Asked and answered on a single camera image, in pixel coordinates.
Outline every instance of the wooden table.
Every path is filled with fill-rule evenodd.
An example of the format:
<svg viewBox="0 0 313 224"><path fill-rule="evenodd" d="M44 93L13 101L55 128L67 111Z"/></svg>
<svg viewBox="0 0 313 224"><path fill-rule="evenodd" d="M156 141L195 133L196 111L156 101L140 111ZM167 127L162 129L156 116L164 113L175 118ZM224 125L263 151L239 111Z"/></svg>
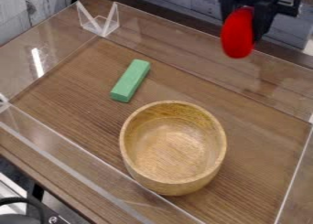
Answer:
<svg viewBox="0 0 313 224"><path fill-rule="evenodd" d="M84 4L91 11L105 11L109 2L84 0ZM61 12L59 19L67 18L71 24L73 14L69 8ZM119 132L128 115L154 101L179 100L198 104L216 116L224 128L229 142L224 164L216 178L202 190L166 199L204 223L274 222L310 130L310 124L305 121L313 108L310 70L259 53L249 61L233 62L214 47L215 38L198 33L194 42L187 28L160 25L158 19L134 15L132 10L128 14L124 11L124 14L124 21L135 17L139 26L146 28L140 30L139 42L134 41L135 35L130 33L128 26L121 27L108 40L92 38L10 102L124 174ZM57 30L60 39L65 33L64 27ZM178 30L186 35L190 33L184 41L179 41L174 33ZM71 39L75 40L75 37L65 38L64 47ZM0 56L17 46L17 42L12 41L1 48ZM208 52L204 54L202 48L206 45ZM156 59L144 55L151 51ZM151 71L131 102L120 103L108 98L108 93L132 59L147 60ZM249 86L247 80L253 80L253 83L257 81L261 88L243 92ZM301 97L306 98L305 107L297 105ZM49 150L49 144L55 144L52 139L29 129L25 124L20 131L31 134L39 142L41 137ZM0 131L1 155L81 215L95 223L138 223L123 213L119 219L113 219L116 208L81 183L79 177L65 172L9 133ZM57 144L53 150L51 153L68 160L72 169L89 163L83 155L71 154L65 144ZM84 172L96 183L105 183L105 175L100 172L92 169ZM303 204L297 202L291 204L301 207ZM310 217L309 210L294 208L290 217L298 214Z"/></svg>

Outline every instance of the green eraser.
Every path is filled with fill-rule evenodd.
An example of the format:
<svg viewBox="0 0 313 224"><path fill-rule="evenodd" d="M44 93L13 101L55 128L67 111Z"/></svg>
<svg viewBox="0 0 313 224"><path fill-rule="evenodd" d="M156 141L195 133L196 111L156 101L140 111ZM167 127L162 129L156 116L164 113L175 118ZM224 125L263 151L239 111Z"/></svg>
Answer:
<svg viewBox="0 0 313 224"><path fill-rule="evenodd" d="M112 100L120 102L131 100L148 71L150 63L146 60L135 59L111 90L109 97Z"/></svg>

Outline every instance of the green block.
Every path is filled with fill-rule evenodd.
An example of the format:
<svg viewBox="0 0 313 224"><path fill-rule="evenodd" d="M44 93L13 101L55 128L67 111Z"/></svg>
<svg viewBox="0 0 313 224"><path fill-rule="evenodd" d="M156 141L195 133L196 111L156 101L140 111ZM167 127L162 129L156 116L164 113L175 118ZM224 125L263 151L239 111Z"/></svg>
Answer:
<svg viewBox="0 0 313 224"><path fill-rule="evenodd" d="M144 60L134 59L111 90L109 97L112 100L120 102L128 102L131 100L148 71L150 63Z"/></svg>

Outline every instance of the bowl rim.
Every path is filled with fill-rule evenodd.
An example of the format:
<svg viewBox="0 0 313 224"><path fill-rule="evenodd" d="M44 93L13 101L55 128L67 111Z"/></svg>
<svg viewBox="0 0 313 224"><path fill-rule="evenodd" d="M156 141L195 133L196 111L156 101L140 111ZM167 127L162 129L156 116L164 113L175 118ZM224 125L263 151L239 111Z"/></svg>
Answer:
<svg viewBox="0 0 313 224"><path fill-rule="evenodd" d="M132 162L132 159L130 158L130 156L127 154L126 146L124 146L124 133L126 133L126 129L128 127L128 124L130 124L131 120L146 109L148 109L150 107L152 107L155 105L160 105L160 104L184 104L184 105L191 106L194 109L196 109L198 111L200 111L202 113L204 113L207 115L207 117L212 121L215 127L218 128L218 132L220 133L220 153L218 155L218 158L215 159L214 165L203 173L198 174L196 176L192 176L192 177L188 177L188 178L182 178L182 179L178 179L178 180L151 178L150 174L144 173L135 166L135 163ZM135 172L150 181L155 181L155 182L162 183L162 184L172 184L172 185L182 185L182 184L195 182L195 181L200 180L202 178L207 177L212 172L215 172L215 170L219 168L220 163L223 161L223 158L224 158L224 155L226 155L226 149L227 149L226 133L224 133L223 128L220 126L220 122L218 121L215 116L204 108L202 108L200 106L198 106L198 105L195 105L192 103L188 103L186 101L155 101L152 103L148 103L148 104L143 105L140 108L138 108L132 112L132 114L128 116L128 118L126 119L126 121L123 123L123 126L120 128L120 139L119 139L119 141L120 141L121 158L123 158L124 162L128 164L128 166L135 170Z"/></svg>

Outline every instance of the wooden bowl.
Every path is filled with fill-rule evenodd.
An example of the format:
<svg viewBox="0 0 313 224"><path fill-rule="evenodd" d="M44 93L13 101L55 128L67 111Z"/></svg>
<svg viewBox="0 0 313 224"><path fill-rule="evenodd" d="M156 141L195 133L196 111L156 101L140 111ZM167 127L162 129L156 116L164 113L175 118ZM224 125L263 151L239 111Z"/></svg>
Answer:
<svg viewBox="0 0 313 224"><path fill-rule="evenodd" d="M134 179L150 190L180 196L202 188L226 154L220 123L200 107L158 101L139 108L120 130L120 153Z"/></svg>

